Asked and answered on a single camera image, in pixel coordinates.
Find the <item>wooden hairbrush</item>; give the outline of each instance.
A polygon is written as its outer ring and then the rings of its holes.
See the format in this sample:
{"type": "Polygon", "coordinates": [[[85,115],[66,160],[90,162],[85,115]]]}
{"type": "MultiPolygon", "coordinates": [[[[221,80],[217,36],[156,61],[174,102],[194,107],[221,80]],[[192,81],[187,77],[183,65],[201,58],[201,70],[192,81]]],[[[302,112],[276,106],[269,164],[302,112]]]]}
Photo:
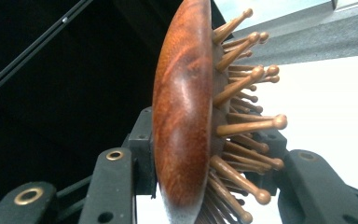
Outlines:
{"type": "Polygon", "coordinates": [[[253,105],[257,83],[277,82],[279,68],[234,65],[264,44],[267,33],[251,33],[223,43],[253,11],[211,29],[209,0],[185,0],[166,34],[153,92],[153,138],[158,183],[171,223],[250,223],[231,192],[253,194],[261,204],[269,193],[241,173],[282,169],[279,159],[264,156],[266,144],[252,133],[283,129],[285,115],[263,117],[253,105]],[[231,142],[244,144],[242,147],[231,142]]]}

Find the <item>white backdrop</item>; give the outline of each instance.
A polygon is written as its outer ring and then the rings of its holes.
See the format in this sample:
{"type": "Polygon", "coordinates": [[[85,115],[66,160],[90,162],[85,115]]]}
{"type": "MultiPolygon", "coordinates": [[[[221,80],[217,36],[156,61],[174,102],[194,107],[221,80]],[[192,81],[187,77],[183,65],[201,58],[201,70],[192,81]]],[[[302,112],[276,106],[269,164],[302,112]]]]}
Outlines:
{"type": "MultiPolygon", "coordinates": [[[[358,57],[281,65],[281,81],[264,83],[254,92],[264,115],[286,114],[282,134],[287,148],[306,149],[324,157],[338,175],[358,188],[358,57]]],[[[281,223],[277,198],[262,206],[252,196],[244,208],[253,223],[281,223]]],[[[138,223],[168,223],[156,200],[137,197],[138,223]]]]}

